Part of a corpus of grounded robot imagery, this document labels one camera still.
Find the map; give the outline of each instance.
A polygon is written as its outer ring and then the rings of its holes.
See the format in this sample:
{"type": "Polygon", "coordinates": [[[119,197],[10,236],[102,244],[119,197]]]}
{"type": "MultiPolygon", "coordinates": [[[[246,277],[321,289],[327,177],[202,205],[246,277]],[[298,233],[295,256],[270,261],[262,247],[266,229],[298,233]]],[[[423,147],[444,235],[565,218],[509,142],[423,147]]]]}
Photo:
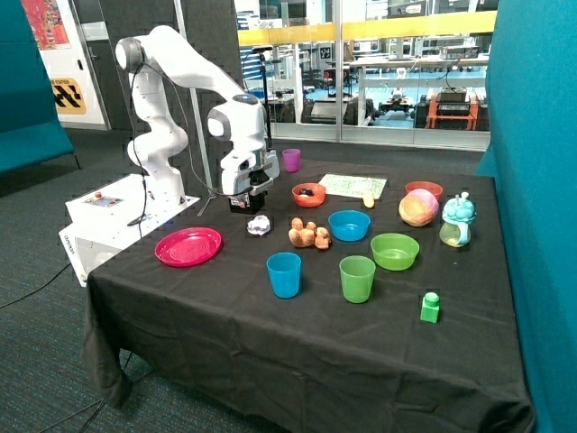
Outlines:
{"type": "Polygon", "coordinates": [[[326,188],[326,194],[362,198],[365,192],[370,191],[375,200],[378,200],[387,180],[329,173],[318,183],[326,188]]]}

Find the baby bottle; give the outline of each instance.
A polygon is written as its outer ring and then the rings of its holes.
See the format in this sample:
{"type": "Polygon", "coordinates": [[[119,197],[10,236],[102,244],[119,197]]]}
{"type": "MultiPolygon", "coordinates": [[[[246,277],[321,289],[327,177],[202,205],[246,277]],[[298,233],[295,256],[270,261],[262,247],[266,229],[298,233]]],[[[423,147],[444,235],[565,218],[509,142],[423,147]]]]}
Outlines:
{"type": "Polygon", "coordinates": [[[443,226],[439,237],[447,245],[460,247],[471,240],[469,224],[475,220],[475,206],[468,199],[469,193],[451,198],[443,208],[443,226]]]}

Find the pink ball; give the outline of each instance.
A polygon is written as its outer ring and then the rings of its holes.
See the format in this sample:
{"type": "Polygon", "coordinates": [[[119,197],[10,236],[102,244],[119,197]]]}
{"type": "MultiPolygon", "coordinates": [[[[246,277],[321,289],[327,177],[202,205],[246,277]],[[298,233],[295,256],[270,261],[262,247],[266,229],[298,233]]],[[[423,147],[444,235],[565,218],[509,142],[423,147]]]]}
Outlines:
{"type": "Polygon", "coordinates": [[[439,202],[426,189],[414,189],[400,200],[398,212],[410,226],[425,226],[433,221],[439,212],[439,202]]]}

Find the black tablecloth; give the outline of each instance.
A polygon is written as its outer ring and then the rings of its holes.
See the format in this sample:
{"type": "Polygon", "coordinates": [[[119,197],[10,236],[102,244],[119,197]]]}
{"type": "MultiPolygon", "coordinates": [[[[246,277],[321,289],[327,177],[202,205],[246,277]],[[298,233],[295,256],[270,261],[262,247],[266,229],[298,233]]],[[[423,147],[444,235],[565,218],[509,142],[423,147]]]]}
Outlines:
{"type": "Polygon", "coordinates": [[[118,363],[123,348],[175,382],[295,432],[532,428],[492,179],[303,161],[301,171],[275,180],[260,212],[273,222],[264,237],[248,234],[253,216],[230,213],[224,198],[197,217],[202,204],[89,275],[83,357],[109,403],[120,406],[130,393],[118,363]],[[337,196],[318,208],[298,207],[291,188],[327,172],[388,183],[374,209],[337,196]],[[470,192],[477,209],[470,244],[443,244],[440,216],[421,228],[400,219],[411,180],[440,183],[441,206],[470,192]],[[292,246],[293,217],[328,226],[340,209],[371,217],[362,241],[333,240],[325,252],[292,246]],[[156,243],[190,226],[218,230],[223,250],[197,267],[162,264],[156,243]],[[371,257],[370,240],[384,232],[418,240],[415,264],[404,272],[378,267],[369,301],[347,302],[338,263],[351,254],[371,257]],[[303,261],[302,290],[293,299],[276,298],[270,287],[266,260],[280,251],[303,261]],[[419,319],[431,290],[441,298],[436,324],[419,319]]]}

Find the glass wall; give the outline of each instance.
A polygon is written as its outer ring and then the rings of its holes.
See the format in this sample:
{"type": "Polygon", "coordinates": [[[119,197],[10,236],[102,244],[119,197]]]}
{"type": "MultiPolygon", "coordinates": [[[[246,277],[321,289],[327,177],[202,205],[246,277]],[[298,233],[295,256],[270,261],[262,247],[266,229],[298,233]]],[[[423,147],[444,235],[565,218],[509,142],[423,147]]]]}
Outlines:
{"type": "Polygon", "coordinates": [[[244,85],[276,137],[484,150],[497,3],[235,0],[244,85]]]}

